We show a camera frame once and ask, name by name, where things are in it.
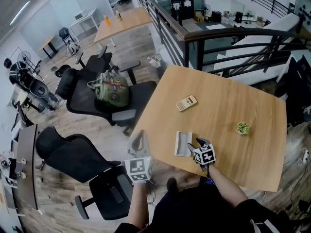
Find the forearm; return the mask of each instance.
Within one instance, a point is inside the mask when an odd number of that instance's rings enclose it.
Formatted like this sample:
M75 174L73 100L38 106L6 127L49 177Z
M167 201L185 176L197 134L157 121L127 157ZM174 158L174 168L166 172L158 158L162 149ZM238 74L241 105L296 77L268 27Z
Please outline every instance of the forearm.
M210 165L209 175L214 180L214 183L223 199L234 208L241 202L248 199L242 189L227 176L225 176L215 165Z
M134 183L128 223L141 230L149 223L146 183Z

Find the beige calculator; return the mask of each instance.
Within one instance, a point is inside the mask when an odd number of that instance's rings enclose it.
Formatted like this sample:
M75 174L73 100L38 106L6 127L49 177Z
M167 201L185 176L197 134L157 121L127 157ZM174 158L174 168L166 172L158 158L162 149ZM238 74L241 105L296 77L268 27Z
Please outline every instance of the beige calculator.
M176 107L179 111L184 111L188 109L189 107L195 105L197 102L198 101L194 98L194 96L190 95L189 97L176 103Z

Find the green duffel bag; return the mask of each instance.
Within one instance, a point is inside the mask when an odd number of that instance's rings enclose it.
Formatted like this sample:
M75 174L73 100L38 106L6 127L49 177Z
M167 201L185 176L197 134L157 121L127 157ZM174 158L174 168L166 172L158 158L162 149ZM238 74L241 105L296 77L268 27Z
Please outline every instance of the green duffel bag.
M119 73L118 67L100 73L96 80L88 82L87 86L94 89L96 98L104 101L107 106L124 107L128 104L128 83Z

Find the person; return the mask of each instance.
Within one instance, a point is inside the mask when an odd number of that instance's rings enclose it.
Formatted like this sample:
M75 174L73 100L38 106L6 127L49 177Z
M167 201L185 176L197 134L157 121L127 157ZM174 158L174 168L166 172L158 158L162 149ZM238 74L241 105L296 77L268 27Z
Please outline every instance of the person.
M252 199L215 165L209 166L214 184L178 192L175 178L167 182L167 194L157 204L149 223L147 187L134 183L127 223L115 233L164 232L293 232L290 221Z
M28 89L20 82L21 73L27 73L29 70L26 68L26 64L18 61L14 65L9 58L6 58L3 63L4 67L9 70L9 80L14 85L17 85L20 89L26 91L28 93ZM46 98L39 98L37 96L33 96L33 98L37 99L40 104L42 104L45 108L47 108L50 112L53 112L55 109L53 106L49 104L49 98L54 102L59 102L58 98L49 91L49 94Z

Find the small green plant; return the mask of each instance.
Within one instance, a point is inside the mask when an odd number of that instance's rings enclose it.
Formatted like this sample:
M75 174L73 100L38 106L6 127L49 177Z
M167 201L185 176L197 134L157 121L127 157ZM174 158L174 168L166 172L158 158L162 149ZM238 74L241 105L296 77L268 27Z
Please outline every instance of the small green plant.
M238 123L237 132L240 134L249 134L249 125L246 122Z

